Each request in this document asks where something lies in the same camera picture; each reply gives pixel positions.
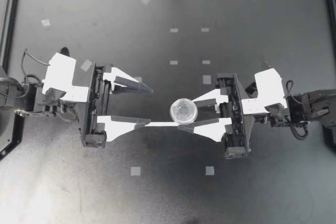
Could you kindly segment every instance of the clear plastic cup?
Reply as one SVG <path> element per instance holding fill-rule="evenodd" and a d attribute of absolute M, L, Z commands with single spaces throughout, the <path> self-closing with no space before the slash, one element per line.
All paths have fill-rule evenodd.
<path fill-rule="evenodd" d="M 174 122 L 182 125 L 193 123 L 198 115 L 196 104 L 187 98 L 176 100 L 170 106 L 170 116 Z"/>

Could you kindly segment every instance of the black platform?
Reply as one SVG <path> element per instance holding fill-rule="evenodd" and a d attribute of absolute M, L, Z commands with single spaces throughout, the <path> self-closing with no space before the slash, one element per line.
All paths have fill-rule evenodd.
<path fill-rule="evenodd" d="M 264 61 L 294 80 L 293 92 L 335 88 L 329 27 L 326 0 L 19 0 L 9 74 L 22 79 L 26 47 L 47 61 L 67 46 L 154 89 L 113 97 L 111 114 L 167 121 L 172 102 L 210 91 L 217 73 L 248 85 Z M 7 223 L 334 223 L 336 153 L 318 124 L 309 129 L 299 142 L 289 129 L 256 125 L 251 155 L 227 162 L 211 140 L 174 128 L 142 128 L 96 150 L 81 146 L 75 125 L 29 118 L 0 162 L 0 213 Z"/>

